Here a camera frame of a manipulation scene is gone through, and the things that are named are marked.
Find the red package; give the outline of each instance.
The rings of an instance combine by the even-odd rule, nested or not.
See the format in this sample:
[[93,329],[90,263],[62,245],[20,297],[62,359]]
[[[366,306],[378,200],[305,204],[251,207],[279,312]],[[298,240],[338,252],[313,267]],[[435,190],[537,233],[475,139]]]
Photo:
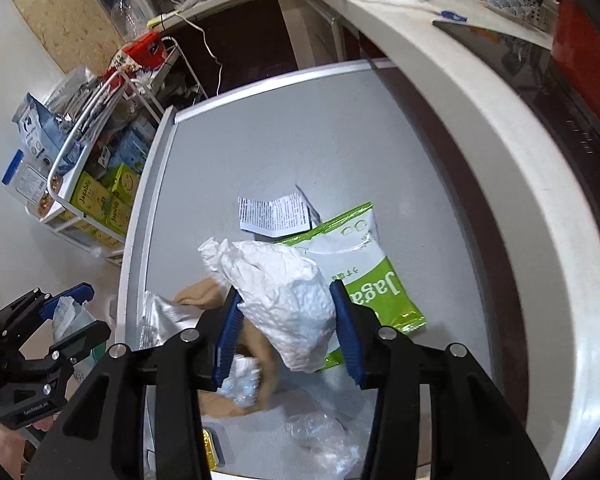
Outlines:
[[[148,31],[140,38],[130,41],[122,46],[109,63],[109,69],[104,75],[104,81],[121,68],[129,77],[135,75],[139,70],[155,70],[167,59],[164,43],[160,39],[160,33]],[[112,88],[122,84],[122,78],[111,83]]]

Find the dark cabinet door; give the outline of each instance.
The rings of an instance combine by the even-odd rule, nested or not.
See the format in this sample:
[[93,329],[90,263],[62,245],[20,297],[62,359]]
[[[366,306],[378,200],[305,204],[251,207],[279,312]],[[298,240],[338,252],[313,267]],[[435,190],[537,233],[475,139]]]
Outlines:
[[[253,0],[195,23],[222,63],[220,93],[298,69],[278,0]],[[181,23],[164,34],[180,43],[206,94],[215,96],[219,67],[202,33]]]

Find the cooktop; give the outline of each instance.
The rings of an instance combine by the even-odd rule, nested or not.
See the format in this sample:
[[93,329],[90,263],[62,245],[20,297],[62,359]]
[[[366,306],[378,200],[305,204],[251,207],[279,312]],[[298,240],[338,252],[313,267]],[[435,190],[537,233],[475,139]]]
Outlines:
[[600,120],[562,76],[551,51],[484,28],[434,26],[491,67],[531,108],[573,169],[600,230]]

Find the green snack box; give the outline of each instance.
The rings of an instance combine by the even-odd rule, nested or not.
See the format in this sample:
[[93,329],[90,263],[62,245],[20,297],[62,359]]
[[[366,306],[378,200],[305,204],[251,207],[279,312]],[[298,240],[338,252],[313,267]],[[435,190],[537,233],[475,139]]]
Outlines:
[[109,212],[104,222],[109,229],[120,235],[126,235],[131,219],[131,207],[122,202],[117,196],[109,204]]
[[117,196],[127,205],[134,204],[140,176],[126,164],[120,164],[110,170],[101,180],[112,196]]
[[[70,220],[75,217],[71,211],[63,211],[58,215],[58,218],[62,221]],[[89,236],[95,238],[99,243],[110,249],[120,249],[123,244],[117,241],[114,237],[104,234],[97,227],[92,226],[86,220],[78,220],[73,227],[80,229],[80,231],[87,233]]]
[[[351,301],[371,307],[381,324],[411,333],[427,321],[377,240],[372,204],[366,203],[282,243],[315,261],[327,282],[342,280]],[[326,368],[344,362],[337,346],[334,337]]]
[[83,171],[69,202],[94,220],[104,222],[109,208],[109,191]]

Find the crumpled paper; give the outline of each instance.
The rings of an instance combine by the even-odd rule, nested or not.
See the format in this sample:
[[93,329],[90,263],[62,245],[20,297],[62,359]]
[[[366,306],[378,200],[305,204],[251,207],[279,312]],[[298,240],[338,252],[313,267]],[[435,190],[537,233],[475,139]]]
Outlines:
[[238,290],[244,300],[238,308],[290,370],[315,372],[324,366],[335,306],[313,260],[296,248],[254,240],[210,238],[198,250],[206,266]]

